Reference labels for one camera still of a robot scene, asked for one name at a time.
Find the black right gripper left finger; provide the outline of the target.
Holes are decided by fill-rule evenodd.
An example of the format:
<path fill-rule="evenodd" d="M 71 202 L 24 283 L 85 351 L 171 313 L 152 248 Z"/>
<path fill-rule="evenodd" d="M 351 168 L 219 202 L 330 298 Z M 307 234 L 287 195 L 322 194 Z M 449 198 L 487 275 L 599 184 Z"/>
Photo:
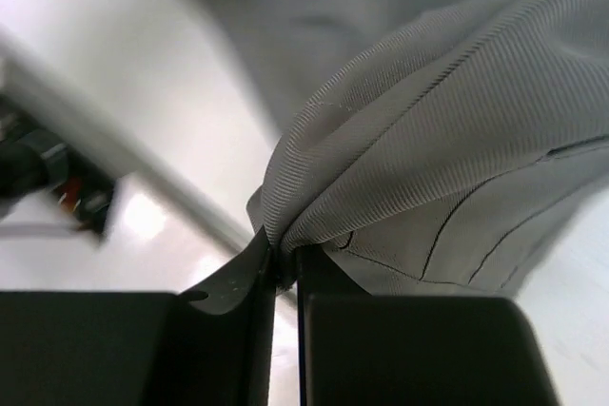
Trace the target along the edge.
<path fill-rule="evenodd" d="M 239 255 L 180 295 L 189 305 L 189 404 L 267 404 L 275 296 L 275 265 L 263 229 Z"/>

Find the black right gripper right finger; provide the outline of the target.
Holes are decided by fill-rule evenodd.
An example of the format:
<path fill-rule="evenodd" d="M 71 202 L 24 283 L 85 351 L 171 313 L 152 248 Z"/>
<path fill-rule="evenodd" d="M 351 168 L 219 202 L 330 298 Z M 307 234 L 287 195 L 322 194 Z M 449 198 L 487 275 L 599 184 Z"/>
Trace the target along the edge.
<path fill-rule="evenodd" d="M 298 302 L 298 360 L 300 405 L 307 404 L 306 397 L 306 349 L 307 318 L 309 300 L 315 294 L 322 295 L 367 295 L 367 292 L 351 279 L 319 245 L 306 246 L 296 251 L 297 302 Z"/>

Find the grey pleated skirt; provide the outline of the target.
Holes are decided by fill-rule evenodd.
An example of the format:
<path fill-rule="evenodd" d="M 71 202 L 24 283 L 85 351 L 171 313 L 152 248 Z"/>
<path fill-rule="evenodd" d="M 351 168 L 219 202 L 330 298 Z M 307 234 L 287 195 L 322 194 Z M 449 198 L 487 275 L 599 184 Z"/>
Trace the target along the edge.
<path fill-rule="evenodd" d="M 608 0 L 211 0 L 281 132 L 249 211 L 380 294 L 514 294 L 608 181 Z"/>

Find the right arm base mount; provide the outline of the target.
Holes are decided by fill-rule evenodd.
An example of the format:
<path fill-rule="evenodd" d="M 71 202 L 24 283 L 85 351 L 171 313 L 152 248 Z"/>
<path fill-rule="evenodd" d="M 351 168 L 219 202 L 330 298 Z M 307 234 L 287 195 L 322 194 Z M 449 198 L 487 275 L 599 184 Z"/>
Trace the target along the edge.
<path fill-rule="evenodd" d="M 57 134 L 1 96 L 1 218 L 27 196 L 42 192 L 70 218 L 70 224 L 18 224 L 2 234 L 54 236 L 86 232 L 99 243 L 108 232 L 108 216 L 117 180 Z"/>

